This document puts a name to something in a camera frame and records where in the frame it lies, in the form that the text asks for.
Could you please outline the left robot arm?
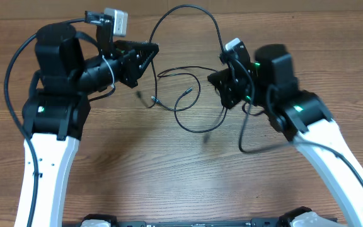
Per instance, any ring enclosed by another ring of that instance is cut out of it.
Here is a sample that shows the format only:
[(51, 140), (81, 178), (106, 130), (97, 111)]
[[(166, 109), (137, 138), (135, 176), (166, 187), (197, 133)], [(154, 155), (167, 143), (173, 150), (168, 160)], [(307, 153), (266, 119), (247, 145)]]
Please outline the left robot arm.
[(99, 26), (98, 40), (71, 21), (39, 29), (32, 40), (39, 70), (22, 109), (25, 170), (16, 226), (61, 226), (67, 183), (95, 93), (115, 83), (136, 87), (159, 47), (151, 42), (113, 41)]

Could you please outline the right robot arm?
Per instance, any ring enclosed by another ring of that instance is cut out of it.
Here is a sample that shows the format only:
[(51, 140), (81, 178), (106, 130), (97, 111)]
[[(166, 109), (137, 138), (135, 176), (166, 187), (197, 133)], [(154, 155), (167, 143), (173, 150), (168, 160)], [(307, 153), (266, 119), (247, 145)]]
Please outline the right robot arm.
[(316, 170), (342, 210), (348, 226), (363, 226), (363, 167), (353, 155), (321, 98), (301, 90), (285, 45), (260, 47), (250, 56), (244, 43), (226, 44), (219, 56), (227, 68), (208, 76), (222, 106), (239, 102), (264, 109), (282, 133)]

